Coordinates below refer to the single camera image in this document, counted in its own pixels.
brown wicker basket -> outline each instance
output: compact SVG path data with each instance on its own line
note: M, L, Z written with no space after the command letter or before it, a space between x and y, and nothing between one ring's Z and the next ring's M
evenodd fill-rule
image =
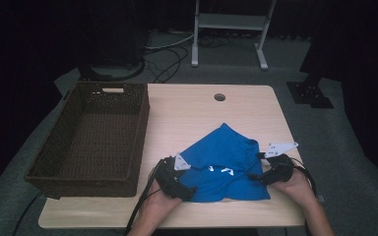
M147 85L78 82L25 180L52 199L135 196L149 112Z

human hand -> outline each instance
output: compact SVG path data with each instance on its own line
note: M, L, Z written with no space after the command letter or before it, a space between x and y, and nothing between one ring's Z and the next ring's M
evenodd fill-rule
M287 194L294 202L302 207L317 201L308 179L297 169L293 169L292 176L287 182L276 182L271 186Z
M318 203L305 174L300 170L293 169L292 176L287 182L276 182L272 186L286 193L302 207L312 235L334 236L327 215Z
M130 235L152 235L157 227L167 218L182 200L166 196L155 179L147 194L149 196L140 207L139 215Z

blue cloth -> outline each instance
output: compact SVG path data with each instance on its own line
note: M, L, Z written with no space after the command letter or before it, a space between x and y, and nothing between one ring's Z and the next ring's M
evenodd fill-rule
M269 199L266 186L247 176L263 173L258 152L257 141L245 138L225 123L182 151L181 156L191 168L179 181L189 188L198 187L190 202Z

wooden table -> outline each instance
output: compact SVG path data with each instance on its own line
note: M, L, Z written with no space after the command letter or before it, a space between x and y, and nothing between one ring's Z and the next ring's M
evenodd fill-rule
M215 100L221 93L224 101ZM43 228L125 228L152 168L222 123L259 142L292 143L289 127L272 88L228 85L149 85L150 117L137 196L134 198L47 199L39 217ZM287 153L300 159L297 149ZM285 194L268 187L270 200L183 203L162 228L268 227L303 225L300 208Z

white stand leg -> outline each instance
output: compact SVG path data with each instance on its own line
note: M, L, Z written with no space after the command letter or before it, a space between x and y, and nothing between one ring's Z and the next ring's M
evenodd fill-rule
M195 10L195 26L193 29L193 44L192 44L192 67L198 67L198 26L199 26L199 1L196 0Z

